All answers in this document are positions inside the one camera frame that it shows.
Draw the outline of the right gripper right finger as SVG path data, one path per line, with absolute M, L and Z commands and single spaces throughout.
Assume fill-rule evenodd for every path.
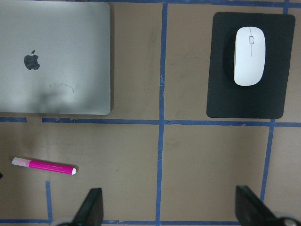
M 276 226 L 278 218 L 248 186 L 236 186 L 235 215 L 241 226 Z

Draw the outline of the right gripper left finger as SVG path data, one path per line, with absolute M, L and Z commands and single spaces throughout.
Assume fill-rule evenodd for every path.
M 71 222 L 71 226 L 101 226 L 103 223 L 103 194 L 92 188 Z

